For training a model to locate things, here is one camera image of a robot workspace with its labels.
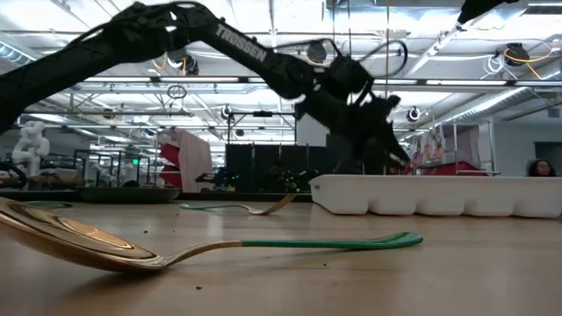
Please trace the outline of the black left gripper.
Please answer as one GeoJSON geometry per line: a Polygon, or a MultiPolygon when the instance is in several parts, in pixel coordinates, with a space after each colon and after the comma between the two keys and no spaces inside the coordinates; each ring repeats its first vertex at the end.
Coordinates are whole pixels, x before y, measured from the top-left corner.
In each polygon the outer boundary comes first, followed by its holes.
{"type": "Polygon", "coordinates": [[[394,135],[393,122],[387,119],[398,105],[398,97],[370,95],[367,103],[347,105],[324,90],[316,91],[302,101],[302,114],[347,140],[352,157],[366,175],[383,175],[385,152],[401,167],[407,167],[410,158],[394,135]]]}

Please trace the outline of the white cutlery tray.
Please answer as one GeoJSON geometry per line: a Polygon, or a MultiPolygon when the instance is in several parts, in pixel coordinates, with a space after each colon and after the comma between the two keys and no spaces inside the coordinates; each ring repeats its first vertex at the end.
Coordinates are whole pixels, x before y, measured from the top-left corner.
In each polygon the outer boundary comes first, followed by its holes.
{"type": "Polygon", "coordinates": [[[562,215],[562,178],[323,175],[312,200],[333,214],[553,219],[562,215]]]}

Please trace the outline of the gold fork green handle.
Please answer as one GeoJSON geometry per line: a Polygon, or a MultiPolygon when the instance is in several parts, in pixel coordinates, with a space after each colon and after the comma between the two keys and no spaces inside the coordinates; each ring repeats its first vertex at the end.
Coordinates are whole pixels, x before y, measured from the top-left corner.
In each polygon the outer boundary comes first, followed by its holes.
{"type": "Polygon", "coordinates": [[[242,204],[230,204],[230,205],[208,205],[208,206],[192,206],[192,205],[179,205],[181,209],[185,210],[194,210],[194,211],[210,211],[214,209],[226,209],[226,208],[241,208],[247,211],[251,215],[256,216],[266,216],[270,215],[274,212],[277,212],[283,208],[285,208],[288,204],[292,202],[292,200],[297,196],[296,193],[291,193],[283,197],[280,201],[275,203],[273,206],[266,210],[254,208],[248,205],[242,204]]]}

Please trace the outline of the colourful poster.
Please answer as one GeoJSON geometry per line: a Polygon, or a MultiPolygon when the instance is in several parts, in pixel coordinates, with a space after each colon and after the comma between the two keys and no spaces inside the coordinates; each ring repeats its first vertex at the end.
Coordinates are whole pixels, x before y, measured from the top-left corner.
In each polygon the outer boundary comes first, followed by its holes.
{"type": "Polygon", "coordinates": [[[412,160],[416,165],[443,161],[443,127],[436,126],[415,140],[412,160]]]}

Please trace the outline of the red table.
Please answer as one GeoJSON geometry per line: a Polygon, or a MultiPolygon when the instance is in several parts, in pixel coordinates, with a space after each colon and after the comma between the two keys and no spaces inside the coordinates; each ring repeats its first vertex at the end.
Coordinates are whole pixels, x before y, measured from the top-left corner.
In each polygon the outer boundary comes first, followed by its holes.
{"type": "Polygon", "coordinates": [[[417,168],[408,167],[399,170],[398,174],[421,176],[485,176],[486,171],[475,167],[469,162],[450,162],[424,164],[417,168]]]}

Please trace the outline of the metal shelf rack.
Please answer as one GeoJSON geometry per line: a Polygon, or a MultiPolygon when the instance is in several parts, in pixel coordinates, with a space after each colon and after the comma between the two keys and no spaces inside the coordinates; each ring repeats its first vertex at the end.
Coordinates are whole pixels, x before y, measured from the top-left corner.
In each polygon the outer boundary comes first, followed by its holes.
{"type": "Polygon", "coordinates": [[[454,162],[469,162],[486,171],[486,176],[498,176],[494,144],[494,123],[491,119],[478,122],[454,122],[454,162]]]}

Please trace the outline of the black partition panels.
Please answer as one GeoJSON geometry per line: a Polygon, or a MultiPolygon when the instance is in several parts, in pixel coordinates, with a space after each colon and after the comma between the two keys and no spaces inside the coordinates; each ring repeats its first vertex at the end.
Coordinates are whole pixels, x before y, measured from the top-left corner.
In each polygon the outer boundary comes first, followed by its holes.
{"type": "Polygon", "coordinates": [[[364,174],[350,144],[329,134],[326,145],[228,144],[225,177],[237,192],[302,193],[328,174],[364,174]]]}

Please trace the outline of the person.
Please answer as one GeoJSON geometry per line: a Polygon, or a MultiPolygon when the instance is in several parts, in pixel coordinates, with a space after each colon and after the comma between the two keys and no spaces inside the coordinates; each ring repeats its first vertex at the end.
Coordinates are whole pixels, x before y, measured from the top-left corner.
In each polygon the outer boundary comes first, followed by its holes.
{"type": "Polygon", "coordinates": [[[545,159],[530,161],[526,168],[526,176],[530,177],[556,177],[555,168],[545,159]]]}

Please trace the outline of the white and red cover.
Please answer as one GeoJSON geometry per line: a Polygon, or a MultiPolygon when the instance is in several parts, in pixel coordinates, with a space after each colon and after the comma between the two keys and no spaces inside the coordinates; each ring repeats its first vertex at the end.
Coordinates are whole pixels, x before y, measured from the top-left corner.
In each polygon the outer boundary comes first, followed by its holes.
{"type": "Polygon", "coordinates": [[[203,174],[212,174],[213,164],[210,144],[184,129],[165,129],[158,135],[159,156],[167,161],[159,177],[183,193],[211,189],[209,183],[198,183],[203,174]]]}

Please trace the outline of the dark grey plate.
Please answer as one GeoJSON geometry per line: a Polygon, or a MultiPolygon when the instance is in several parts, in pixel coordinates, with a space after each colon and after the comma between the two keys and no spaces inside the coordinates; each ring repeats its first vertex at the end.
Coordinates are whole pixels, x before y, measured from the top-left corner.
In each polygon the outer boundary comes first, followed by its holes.
{"type": "Polygon", "coordinates": [[[83,187],[78,192],[93,204],[165,204],[180,194],[178,189],[156,187],[83,187]]]}

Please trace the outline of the dark wall screen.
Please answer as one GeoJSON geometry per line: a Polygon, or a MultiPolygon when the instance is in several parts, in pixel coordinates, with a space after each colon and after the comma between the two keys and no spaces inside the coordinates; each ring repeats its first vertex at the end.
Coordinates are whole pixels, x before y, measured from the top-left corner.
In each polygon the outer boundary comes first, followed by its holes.
{"type": "Polygon", "coordinates": [[[562,142],[536,142],[535,155],[538,160],[548,161],[556,176],[562,176],[562,142]]]}

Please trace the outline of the black aluminium table frame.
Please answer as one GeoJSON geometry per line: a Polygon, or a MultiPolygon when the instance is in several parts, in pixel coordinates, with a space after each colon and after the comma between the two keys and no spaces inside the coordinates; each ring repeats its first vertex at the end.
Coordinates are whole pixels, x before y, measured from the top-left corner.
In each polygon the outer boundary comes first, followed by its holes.
{"type": "MultiPolygon", "coordinates": [[[[278,202],[285,193],[200,192],[183,193],[173,200],[278,202]]],[[[78,190],[0,190],[0,198],[17,201],[85,202],[78,190]]]]}

